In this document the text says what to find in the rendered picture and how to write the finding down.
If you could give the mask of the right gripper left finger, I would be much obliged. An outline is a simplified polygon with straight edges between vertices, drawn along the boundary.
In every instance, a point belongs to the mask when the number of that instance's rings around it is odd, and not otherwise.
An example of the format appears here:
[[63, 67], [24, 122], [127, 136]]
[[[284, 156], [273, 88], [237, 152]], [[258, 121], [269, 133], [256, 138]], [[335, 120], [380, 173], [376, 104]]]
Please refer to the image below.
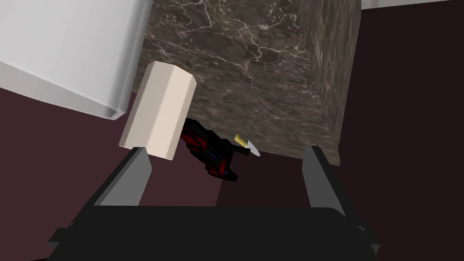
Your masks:
[[146, 148], [133, 148], [85, 206], [138, 206], [151, 172]]

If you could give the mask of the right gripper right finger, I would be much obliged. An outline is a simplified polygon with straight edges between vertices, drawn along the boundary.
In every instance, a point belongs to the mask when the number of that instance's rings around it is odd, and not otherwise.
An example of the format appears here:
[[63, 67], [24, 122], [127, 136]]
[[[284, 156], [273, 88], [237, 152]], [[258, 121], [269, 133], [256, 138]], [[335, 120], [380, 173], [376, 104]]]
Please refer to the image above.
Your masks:
[[320, 147], [305, 147], [302, 173], [311, 207], [332, 208], [350, 217], [350, 200]]

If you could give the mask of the cream octagonal block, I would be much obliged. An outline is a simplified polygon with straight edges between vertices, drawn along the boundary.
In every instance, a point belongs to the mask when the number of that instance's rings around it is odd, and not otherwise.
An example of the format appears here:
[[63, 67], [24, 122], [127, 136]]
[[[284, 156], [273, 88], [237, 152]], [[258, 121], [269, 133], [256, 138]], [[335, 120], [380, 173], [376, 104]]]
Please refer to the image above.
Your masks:
[[173, 64], [149, 64], [119, 146], [144, 147], [149, 155], [172, 160], [196, 85], [192, 74]]

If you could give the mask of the red and black toy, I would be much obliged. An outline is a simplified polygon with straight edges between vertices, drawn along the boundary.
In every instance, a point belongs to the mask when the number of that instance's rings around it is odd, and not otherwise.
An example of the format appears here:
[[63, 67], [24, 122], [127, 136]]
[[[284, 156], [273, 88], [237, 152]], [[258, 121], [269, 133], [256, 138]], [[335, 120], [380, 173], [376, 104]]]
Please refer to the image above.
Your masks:
[[251, 150], [220, 138], [214, 131], [205, 129], [197, 120], [186, 118], [181, 139], [190, 153], [205, 165], [207, 173], [215, 178], [235, 182], [238, 176], [230, 169], [235, 152], [249, 156]]

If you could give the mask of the yellow handled knife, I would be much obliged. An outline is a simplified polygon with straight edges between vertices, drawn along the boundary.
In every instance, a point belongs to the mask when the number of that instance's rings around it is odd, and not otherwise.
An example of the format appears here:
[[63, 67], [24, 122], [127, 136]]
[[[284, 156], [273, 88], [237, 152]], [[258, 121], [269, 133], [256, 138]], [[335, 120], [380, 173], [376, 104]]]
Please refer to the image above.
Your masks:
[[261, 155], [257, 148], [251, 143], [251, 141], [245, 142], [244, 139], [242, 139], [238, 134], [234, 136], [234, 141], [238, 143], [240, 146], [249, 149], [250, 152], [253, 153], [255, 156]]

